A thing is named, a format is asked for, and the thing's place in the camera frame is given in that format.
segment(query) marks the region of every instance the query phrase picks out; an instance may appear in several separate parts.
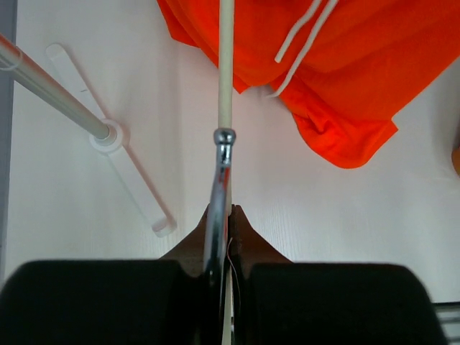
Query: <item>metal rod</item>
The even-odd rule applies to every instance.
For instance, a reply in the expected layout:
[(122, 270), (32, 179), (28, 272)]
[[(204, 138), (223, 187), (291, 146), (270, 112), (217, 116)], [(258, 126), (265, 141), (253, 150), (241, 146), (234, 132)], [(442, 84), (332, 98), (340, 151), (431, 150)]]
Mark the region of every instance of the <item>metal rod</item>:
[(203, 279), (206, 291), (202, 325), (203, 344), (220, 344), (222, 337), (228, 236), (226, 197), (231, 172), (231, 150), (235, 139), (236, 134), (232, 129), (217, 129), (214, 132), (216, 174), (214, 175), (211, 201), (206, 219), (203, 253)]
[(105, 139), (109, 135), (109, 128), (103, 122), (1, 34), (0, 70), (9, 73), (15, 81), (66, 115), (97, 139)]
[(443, 318), (439, 316), (439, 321), (441, 323), (460, 323), (460, 317)]
[(433, 305), (437, 313), (445, 313), (446, 311), (460, 311), (460, 302), (434, 303)]
[[(218, 44), (218, 127), (231, 128), (231, 100), (233, 93), (233, 50), (234, 50), (234, 0), (221, 0), (219, 5)], [(231, 177), (226, 208), (231, 213)]]

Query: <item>orange object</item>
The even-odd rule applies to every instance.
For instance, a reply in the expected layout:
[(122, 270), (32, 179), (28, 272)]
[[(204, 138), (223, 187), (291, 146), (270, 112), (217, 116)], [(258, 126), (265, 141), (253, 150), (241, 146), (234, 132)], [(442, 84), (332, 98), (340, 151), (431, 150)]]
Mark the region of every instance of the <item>orange object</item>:
[[(315, 1), (317, 11), (277, 63), (288, 32)], [(397, 131), (392, 117), (460, 55), (460, 0), (335, 2), (280, 98), (315, 152), (339, 167), (359, 167)], [(158, 4), (172, 38), (217, 65), (219, 0)], [(235, 89), (280, 87), (327, 6), (236, 0)]]

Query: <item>white stand base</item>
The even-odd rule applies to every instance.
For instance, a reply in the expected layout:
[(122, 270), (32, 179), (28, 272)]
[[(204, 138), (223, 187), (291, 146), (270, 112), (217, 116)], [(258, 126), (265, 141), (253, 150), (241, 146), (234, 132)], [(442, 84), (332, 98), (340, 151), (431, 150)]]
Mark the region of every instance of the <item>white stand base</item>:
[(85, 81), (61, 45), (50, 45), (46, 49), (46, 54), (56, 67), (63, 86), (89, 111), (109, 126), (110, 134), (107, 138), (99, 140), (90, 136), (91, 146), (109, 157), (133, 201), (156, 235), (163, 237), (170, 234), (174, 230), (174, 222), (168, 219), (152, 189), (129, 155), (127, 136), (124, 135), (122, 127), (115, 121), (106, 119)]

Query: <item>grey wall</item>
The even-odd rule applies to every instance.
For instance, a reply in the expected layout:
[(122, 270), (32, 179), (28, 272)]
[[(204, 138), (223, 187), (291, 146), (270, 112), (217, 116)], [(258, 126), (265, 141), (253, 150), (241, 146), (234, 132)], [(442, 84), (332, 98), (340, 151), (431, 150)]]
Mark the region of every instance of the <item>grey wall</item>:
[[(17, 0), (0, 0), (0, 33), (13, 42), (16, 36), (16, 9)], [(0, 279), (3, 277), (4, 267), (12, 112), (13, 81), (0, 71)]]

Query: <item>black cushion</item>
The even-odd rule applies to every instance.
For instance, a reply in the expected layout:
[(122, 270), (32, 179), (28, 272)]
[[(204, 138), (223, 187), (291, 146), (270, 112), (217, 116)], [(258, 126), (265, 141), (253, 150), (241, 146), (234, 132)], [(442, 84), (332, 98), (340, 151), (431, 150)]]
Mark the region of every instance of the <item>black cushion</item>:
[(260, 264), (247, 285), (251, 344), (446, 344), (425, 289), (404, 267)]
[(33, 262), (0, 295), (0, 344), (191, 344), (200, 289), (177, 262)]

